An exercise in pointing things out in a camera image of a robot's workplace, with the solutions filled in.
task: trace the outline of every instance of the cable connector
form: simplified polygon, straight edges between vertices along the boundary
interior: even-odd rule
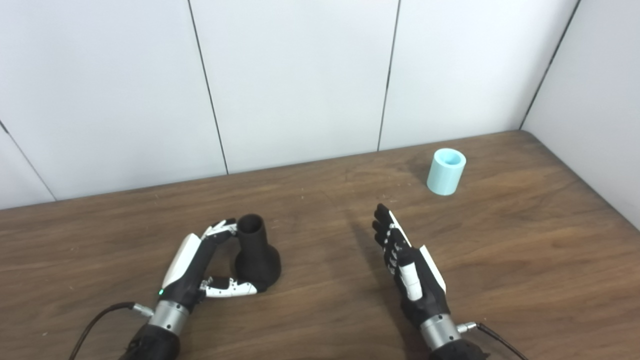
[[[154,315],[153,309],[140,304],[133,305],[132,310],[139,312],[140,314],[142,314],[142,316],[146,316],[147,318],[150,318]]]
[[[460,334],[463,334],[469,330],[473,330],[476,327],[478,327],[478,324],[475,322],[465,322],[465,323],[461,323],[459,325],[456,325],[456,328],[458,328],[458,332]]]

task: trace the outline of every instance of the black cylindrical object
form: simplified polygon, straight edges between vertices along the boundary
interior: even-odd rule
[[[178,336],[162,327],[142,325],[120,360],[175,360],[180,353]]]
[[[486,360],[488,356],[489,354],[485,354],[476,344],[460,339],[432,351],[429,360]]]
[[[280,255],[267,243],[264,220],[256,214],[248,214],[237,223],[240,253],[236,258],[238,280],[251,282],[258,292],[263,292],[280,277]]]

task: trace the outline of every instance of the black vase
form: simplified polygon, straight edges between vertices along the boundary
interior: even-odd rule
[[[280,277],[280,255],[267,243],[267,231],[260,215],[248,214],[237,223],[240,253],[236,258],[238,280],[252,283],[261,293]]]

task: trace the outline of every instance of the silver cylindrical wrist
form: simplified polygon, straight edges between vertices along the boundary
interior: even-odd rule
[[[451,320],[449,314],[440,314],[428,318],[420,325],[420,333],[422,333],[422,337],[431,351],[446,343],[462,339],[456,324]]]
[[[149,319],[149,325],[162,327],[180,335],[188,316],[189,311],[184,306],[174,301],[161,300],[156,306],[154,315]]]

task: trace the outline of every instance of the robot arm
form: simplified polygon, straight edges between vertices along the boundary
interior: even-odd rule
[[[485,360],[487,355],[460,336],[447,305],[446,285],[425,246],[412,247],[395,216],[378,204],[375,240],[402,296],[401,307],[424,338],[429,360]]]
[[[204,279],[218,245],[231,237],[240,240],[236,258],[240,280]],[[156,310],[129,342],[121,360],[174,360],[180,352],[180,332],[194,307],[206,297],[235,297],[266,291],[280,277],[280,256],[267,244],[264,221],[245,215],[218,222],[201,237],[189,234],[182,241],[167,271]]]

